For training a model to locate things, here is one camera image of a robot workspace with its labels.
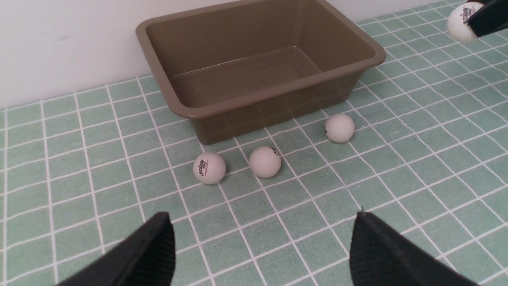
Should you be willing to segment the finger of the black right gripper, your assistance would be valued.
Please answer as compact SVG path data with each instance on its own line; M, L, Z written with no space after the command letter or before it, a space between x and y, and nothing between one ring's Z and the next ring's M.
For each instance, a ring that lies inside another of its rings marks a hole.
M483 5L468 18L468 25L477 37L483 37L508 28L506 0L468 0L466 3Z

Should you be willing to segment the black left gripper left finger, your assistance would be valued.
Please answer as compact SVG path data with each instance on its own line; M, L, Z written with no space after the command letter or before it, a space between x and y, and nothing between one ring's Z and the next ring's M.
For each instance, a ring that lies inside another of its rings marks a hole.
M176 268L169 213L158 212L60 286L170 286Z

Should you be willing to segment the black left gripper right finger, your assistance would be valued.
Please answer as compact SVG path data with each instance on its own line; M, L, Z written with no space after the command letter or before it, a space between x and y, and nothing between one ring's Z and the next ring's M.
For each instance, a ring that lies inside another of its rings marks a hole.
M370 212L354 221L350 274L355 286L475 286Z

